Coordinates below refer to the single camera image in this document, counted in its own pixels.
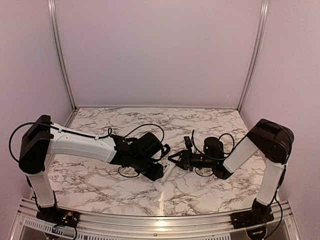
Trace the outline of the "white remote battery cover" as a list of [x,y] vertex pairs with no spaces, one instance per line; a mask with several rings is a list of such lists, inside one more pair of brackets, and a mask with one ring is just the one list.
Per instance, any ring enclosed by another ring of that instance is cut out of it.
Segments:
[[170,163],[168,163],[168,162],[165,163],[165,164],[163,165],[163,170],[166,171],[170,166],[171,166]]

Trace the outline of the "white air conditioner remote control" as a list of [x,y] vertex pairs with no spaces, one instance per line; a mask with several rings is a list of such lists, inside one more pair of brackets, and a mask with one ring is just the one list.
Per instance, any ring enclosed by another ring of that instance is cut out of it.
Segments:
[[173,163],[172,161],[170,161],[170,160],[167,160],[165,163],[170,163],[170,167],[166,170],[166,171],[163,171],[163,176],[162,176],[162,178],[160,179],[160,182],[161,183],[164,183],[166,180],[167,180],[167,178],[168,178],[168,176],[170,175],[170,173],[171,173],[171,171],[174,169],[174,167],[176,166],[176,164],[175,163]]

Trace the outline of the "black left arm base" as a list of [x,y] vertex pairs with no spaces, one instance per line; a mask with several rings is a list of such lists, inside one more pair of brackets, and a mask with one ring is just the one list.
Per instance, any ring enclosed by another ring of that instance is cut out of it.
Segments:
[[50,207],[41,207],[37,199],[35,199],[35,204],[37,207],[37,219],[57,226],[77,227],[80,217],[78,211],[58,207],[56,199],[54,200],[54,205]]

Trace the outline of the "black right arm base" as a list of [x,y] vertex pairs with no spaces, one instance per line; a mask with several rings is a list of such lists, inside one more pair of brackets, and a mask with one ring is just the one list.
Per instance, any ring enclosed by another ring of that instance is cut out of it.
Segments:
[[230,215],[234,229],[247,228],[273,221],[271,203],[264,205],[255,199],[250,210],[243,210]]

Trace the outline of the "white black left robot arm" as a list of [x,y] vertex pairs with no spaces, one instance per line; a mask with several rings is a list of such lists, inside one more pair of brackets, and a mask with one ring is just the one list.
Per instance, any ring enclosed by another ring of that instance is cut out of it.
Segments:
[[[47,155],[78,156],[133,168],[137,174],[155,181],[164,174],[160,159],[171,150],[151,132],[139,138],[115,135],[111,130],[105,136],[89,135],[55,124],[49,115],[40,116],[29,126],[21,140],[18,165],[30,182],[37,204],[53,223],[60,222],[64,215],[57,207],[46,171]],[[157,153],[160,153],[159,158],[154,157]]]

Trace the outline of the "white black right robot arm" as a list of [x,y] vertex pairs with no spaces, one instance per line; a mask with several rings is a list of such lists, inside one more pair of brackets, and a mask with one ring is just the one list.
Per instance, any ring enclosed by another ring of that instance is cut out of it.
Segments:
[[294,133],[289,128],[267,119],[260,119],[229,152],[224,151],[220,137],[208,137],[203,149],[195,144],[195,136],[186,136],[185,149],[168,157],[177,167],[192,172],[210,169],[221,180],[229,179],[238,169],[255,156],[261,157],[264,172],[260,189],[255,197],[247,219],[258,224],[267,216],[281,187],[288,160],[292,153]]

